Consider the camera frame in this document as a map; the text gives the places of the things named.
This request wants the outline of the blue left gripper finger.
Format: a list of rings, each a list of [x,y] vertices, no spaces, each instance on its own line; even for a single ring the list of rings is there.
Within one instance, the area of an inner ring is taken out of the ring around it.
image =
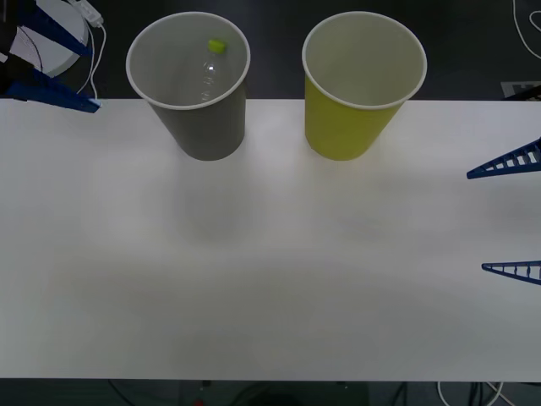
[[[1,97],[89,113],[101,107],[96,99],[77,94],[13,54],[1,55]]]
[[[4,55],[10,54],[17,28],[20,26],[29,28],[80,56],[90,53],[86,45],[72,36],[36,3],[2,3],[0,18],[1,53]]]

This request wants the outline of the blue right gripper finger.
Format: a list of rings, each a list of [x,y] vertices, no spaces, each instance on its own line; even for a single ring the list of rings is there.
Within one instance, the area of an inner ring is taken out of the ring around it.
[[[540,261],[490,262],[483,263],[481,268],[486,272],[508,277],[520,282],[540,285]]]
[[[540,140],[535,140],[468,171],[467,179],[533,173],[540,167]]]

